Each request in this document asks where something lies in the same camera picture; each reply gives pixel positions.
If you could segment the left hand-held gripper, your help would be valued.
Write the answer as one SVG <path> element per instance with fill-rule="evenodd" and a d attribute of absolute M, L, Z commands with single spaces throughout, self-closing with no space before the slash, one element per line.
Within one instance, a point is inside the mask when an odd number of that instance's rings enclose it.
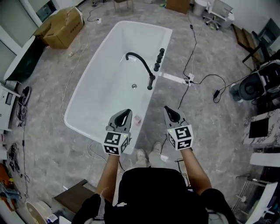
<path fill-rule="evenodd" d="M 130 144 L 132 115 L 132 110 L 124 109 L 110 118 L 102 142 L 103 151 L 106 154 L 117 156 L 132 154 L 133 148 Z"/>

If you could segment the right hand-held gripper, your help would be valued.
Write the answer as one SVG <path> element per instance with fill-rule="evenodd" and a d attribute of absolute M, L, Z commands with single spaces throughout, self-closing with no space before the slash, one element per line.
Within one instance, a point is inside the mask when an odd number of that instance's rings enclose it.
<path fill-rule="evenodd" d="M 192 126 L 186 121 L 185 114 L 164 106 L 164 122 L 167 126 L 167 140 L 176 151 L 191 148 L 193 145 Z"/>

